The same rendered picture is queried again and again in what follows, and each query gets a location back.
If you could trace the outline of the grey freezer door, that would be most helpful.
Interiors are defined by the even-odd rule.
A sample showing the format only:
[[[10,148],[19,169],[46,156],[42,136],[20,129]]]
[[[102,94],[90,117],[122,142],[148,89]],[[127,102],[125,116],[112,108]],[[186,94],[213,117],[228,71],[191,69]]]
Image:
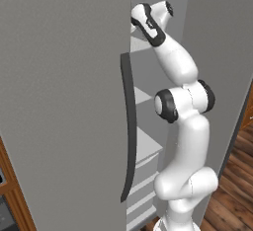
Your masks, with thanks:
[[[184,2],[184,26],[176,38],[193,56],[200,78],[215,94],[207,113],[211,142],[207,165],[224,169],[238,132],[253,80],[253,0],[168,0],[178,13]]]

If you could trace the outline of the grey fridge door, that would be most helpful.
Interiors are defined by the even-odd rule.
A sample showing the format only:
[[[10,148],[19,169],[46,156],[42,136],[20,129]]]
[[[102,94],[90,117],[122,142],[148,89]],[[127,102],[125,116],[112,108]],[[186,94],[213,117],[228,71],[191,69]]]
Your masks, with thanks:
[[[130,0],[0,0],[0,135],[38,231],[126,231]]]

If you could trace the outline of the white freezer drawer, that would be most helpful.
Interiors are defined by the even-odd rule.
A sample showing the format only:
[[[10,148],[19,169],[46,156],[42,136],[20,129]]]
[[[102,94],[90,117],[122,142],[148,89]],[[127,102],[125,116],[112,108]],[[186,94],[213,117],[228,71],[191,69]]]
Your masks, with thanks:
[[[133,186],[126,199],[126,231],[136,231],[156,212],[154,178],[158,175],[159,154],[137,165]]]

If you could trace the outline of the grey fridge interior with shelves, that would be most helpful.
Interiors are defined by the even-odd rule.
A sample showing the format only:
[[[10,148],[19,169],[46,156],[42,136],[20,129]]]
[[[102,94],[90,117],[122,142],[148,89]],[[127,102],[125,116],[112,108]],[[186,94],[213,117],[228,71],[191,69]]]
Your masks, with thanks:
[[[131,0],[132,5],[148,3],[150,5],[163,0]],[[173,39],[182,39],[188,0],[167,0],[171,3],[174,16],[168,21],[166,32]],[[136,164],[159,154],[158,174],[172,161],[177,144],[178,128],[175,123],[169,124],[159,117],[154,108],[154,95],[163,89],[173,88],[175,85],[167,78],[158,59],[139,31],[130,37],[130,63],[133,77],[136,103],[137,146]],[[155,195],[156,212],[144,224],[157,216],[161,216],[166,203]]]

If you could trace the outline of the brown wooden cupboard run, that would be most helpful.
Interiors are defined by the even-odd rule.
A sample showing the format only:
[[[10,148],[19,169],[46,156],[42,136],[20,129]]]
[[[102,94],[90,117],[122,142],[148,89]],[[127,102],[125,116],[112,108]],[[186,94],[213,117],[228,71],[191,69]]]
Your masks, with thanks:
[[[253,83],[251,84],[251,90],[240,128],[243,129],[252,122],[253,122]]]

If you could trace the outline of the brown wooden cabinet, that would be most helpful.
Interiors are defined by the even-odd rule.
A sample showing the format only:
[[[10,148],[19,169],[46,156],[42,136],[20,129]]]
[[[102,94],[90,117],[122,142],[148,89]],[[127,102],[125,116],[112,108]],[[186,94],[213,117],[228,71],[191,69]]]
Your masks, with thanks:
[[[37,231],[7,150],[0,137],[0,195],[7,200],[20,231]]]

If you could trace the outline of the dark grey appliance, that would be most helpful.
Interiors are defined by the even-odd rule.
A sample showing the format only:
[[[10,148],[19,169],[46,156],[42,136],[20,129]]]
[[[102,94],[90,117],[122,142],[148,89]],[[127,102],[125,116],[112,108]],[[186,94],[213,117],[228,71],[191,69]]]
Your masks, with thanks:
[[[6,179],[3,175],[2,169],[0,168],[0,186],[3,186],[6,183]],[[0,231],[5,231],[12,225],[15,225],[13,216],[8,208],[6,200],[3,195],[0,193]]]

